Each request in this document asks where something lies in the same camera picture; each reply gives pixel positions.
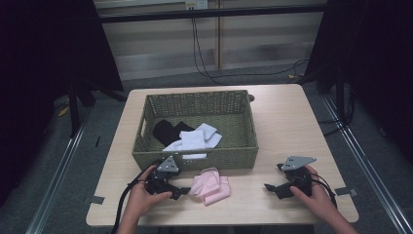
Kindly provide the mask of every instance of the gray tape marker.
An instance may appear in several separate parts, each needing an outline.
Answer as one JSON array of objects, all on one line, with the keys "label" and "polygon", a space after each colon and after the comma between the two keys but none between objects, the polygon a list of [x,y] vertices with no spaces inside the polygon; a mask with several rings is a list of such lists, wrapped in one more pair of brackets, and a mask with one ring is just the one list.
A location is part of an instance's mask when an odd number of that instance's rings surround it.
[{"label": "gray tape marker", "polygon": [[342,187],[342,188],[336,188],[334,190],[337,196],[350,194],[350,196],[355,197],[356,195],[358,195],[355,188]]},{"label": "gray tape marker", "polygon": [[103,201],[104,201],[104,197],[92,196],[92,197],[85,197],[85,199],[83,200],[83,203],[86,203],[86,204],[95,203],[95,204],[102,205]]}]

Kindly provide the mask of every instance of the wooden table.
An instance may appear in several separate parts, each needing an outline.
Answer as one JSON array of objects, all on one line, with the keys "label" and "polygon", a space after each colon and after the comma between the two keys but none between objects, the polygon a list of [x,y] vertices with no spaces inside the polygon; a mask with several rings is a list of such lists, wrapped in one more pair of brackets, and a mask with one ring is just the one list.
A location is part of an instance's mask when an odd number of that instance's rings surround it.
[{"label": "wooden table", "polygon": [[[109,150],[95,196],[104,197],[102,205],[91,204],[87,223],[109,226],[115,221],[119,198],[140,172],[131,156],[133,141],[146,95],[193,93],[203,91],[248,90],[259,151],[252,170],[224,170],[229,177],[231,197],[205,207],[190,196],[158,204],[139,225],[265,225],[310,224],[319,220],[296,198],[279,200],[264,183],[286,182],[276,164],[287,156],[311,156],[312,164],[332,189],[345,187],[337,165],[321,133],[313,110],[298,85],[228,86],[131,91]],[[178,187],[191,186],[198,172],[183,172],[169,182]],[[358,213],[350,195],[337,196],[338,209],[350,222]]]}]

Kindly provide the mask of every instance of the person's right hand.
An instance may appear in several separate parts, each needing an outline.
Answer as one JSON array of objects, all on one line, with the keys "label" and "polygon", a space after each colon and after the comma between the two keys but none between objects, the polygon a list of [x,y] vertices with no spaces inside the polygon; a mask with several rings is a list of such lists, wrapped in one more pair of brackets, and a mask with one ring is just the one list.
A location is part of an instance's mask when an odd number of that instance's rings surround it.
[{"label": "person's right hand", "polygon": [[[310,174],[312,174],[312,179],[319,180],[316,170],[308,165],[305,167],[309,170]],[[339,213],[331,202],[327,192],[320,184],[316,182],[312,183],[312,196],[310,197],[295,186],[291,186],[290,190],[315,216],[327,222],[335,233],[357,233],[353,226]]]},{"label": "person's right hand", "polygon": [[[308,165],[306,165],[305,167],[309,170],[310,174],[312,174],[312,179],[319,180],[319,177],[316,176],[316,170]],[[300,199],[313,212],[314,215],[324,221],[327,221],[332,215],[339,214],[339,212],[331,202],[327,192],[318,183],[312,183],[311,197],[308,197],[305,193],[303,193],[299,188],[295,186],[291,186],[290,190],[295,197]]]}]

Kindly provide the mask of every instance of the black cloth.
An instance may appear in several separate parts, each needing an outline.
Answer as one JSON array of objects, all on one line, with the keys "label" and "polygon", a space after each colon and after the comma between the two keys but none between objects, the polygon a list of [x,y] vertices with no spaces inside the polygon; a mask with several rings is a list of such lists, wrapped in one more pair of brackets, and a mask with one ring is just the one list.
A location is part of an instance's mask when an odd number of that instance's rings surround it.
[{"label": "black cloth", "polygon": [[180,139],[179,134],[181,131],[191,132],[195,129],[186,125],[184,122],[179,122],[175,127],[168,120],[161,120],[155,125],[153,136],[164,146],[168,146],[171,143]]}]

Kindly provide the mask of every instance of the wicker basket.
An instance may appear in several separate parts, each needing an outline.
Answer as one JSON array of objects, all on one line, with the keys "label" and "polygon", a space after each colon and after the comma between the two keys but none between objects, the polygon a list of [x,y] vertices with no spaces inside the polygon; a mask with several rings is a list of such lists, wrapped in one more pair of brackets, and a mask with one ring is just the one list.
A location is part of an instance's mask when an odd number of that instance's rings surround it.
[{"label": "wicker basket", "polygon": [[[152,134],[163,119],[173,125],[183,121],[193,128],[207,123],[218,130],[222,139],[212,149],[163,152],[165,147]],[[206,159],[182,159],[182,155],[197,153],[206,153]],[[132,150],[141,169],[173,155],[177,166],[184,171],[209,167],[251,169],[257,153],[248,92],[244,90],[147,96]]]}]

